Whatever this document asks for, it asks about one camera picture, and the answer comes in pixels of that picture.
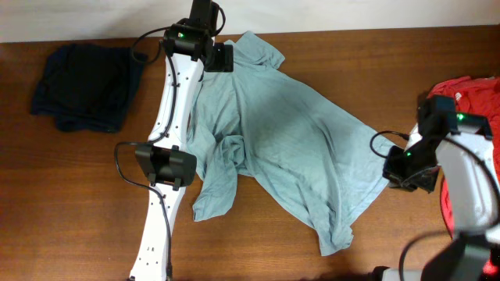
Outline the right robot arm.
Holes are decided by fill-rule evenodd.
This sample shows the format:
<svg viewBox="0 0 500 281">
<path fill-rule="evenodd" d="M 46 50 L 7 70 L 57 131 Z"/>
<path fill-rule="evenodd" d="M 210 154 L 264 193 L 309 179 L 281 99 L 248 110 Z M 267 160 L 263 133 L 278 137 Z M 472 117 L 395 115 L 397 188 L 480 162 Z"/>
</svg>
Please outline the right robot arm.
<svg viewBox="0 0 500 281">
<path fill-rule="evenodd" d="M 434 190 L 438 175 L 448 183 L 452 242 L 421 270 L 407 270 L 405 258 L 423 233 L 404 247 L 395 269 L 379 267 L 379 280 L 479 280 L 499 249 L 499 181 L 493 159 L 493 133 L 484 116 L 458 112 L 453 98 L 436 95 L 417 109 L 417 124 L 403 134 L 405 148 L 384 156 L 383 176 L 395 189 Z"/>
</svg>

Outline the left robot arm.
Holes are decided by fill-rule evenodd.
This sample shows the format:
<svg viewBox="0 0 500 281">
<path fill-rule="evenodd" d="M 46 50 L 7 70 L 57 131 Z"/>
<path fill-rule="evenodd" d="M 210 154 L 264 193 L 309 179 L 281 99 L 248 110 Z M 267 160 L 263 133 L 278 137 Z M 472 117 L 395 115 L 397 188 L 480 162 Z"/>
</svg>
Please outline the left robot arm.
<svg viewBox="0 0 500 281">
<path fill-rule="evenodd" d="M 225 22 L 217 3 L 194 0 L 189 17 L 162 29 L 166 75 L 158 115 L 147 141 L 132 144 L 148 190 L 145 227 L 129 275 L 133 281 L 173 278 L 173 227 L 197 164 L 187 151 L 192 102 L 206 73 L 234 69 L 232 46 L 215 41 Z"/>
</svg>

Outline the light blue t-shirt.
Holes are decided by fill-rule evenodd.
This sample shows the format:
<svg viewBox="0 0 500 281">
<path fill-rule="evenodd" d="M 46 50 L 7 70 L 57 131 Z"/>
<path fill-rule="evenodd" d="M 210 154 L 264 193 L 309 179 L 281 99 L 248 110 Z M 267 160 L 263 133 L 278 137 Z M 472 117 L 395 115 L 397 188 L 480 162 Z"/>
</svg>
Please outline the light blue t-shirt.
<svg viewBox="0 0 500 281">
<path fill-rule="evenodd" d="M 316 231 L 320 253 L 351 245 L 352 224 L 388 181 L 391 142 L 280 71 L 284 56 L 252 32 L 233 43 L 234 69 L 206 73 L 195 95 L 187 149 L 198 160 L 197 222 L 226 214 L 238 177 L 250 176 Z"/>
</svg>

